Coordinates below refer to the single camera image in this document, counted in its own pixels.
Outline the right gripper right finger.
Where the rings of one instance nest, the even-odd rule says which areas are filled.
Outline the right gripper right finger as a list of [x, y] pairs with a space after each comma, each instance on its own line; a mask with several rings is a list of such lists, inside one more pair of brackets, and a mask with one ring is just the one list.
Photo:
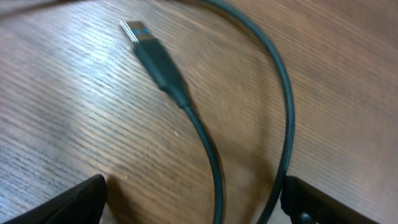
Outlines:
[[280, 203], [292, 224], [376, 224], [294, 176], [285, 178]]

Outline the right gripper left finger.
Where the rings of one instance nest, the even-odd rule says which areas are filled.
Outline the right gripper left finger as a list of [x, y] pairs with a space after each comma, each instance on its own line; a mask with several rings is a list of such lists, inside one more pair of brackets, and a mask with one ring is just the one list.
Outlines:
[[107, 199], [106, 181], [96, 174], [4, 224], [98, 224]]

